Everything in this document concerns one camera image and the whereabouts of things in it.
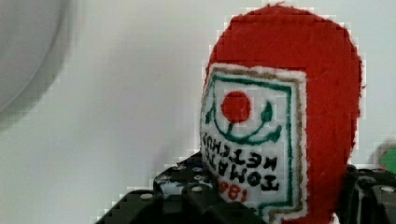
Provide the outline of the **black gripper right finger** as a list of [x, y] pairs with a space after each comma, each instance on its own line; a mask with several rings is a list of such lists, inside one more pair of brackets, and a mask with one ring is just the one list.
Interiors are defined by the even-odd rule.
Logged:
[[340, 224], [396, 224], [395, 174], [349, 165], [336, 215]]

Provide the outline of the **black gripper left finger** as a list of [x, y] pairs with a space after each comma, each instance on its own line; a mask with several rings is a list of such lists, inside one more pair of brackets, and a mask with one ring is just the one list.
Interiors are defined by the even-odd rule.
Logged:
[[266, 224], [239, 202], [220, 198], [200, 152], [156, 176], [152, 190], [123, 196], [95, 224]]

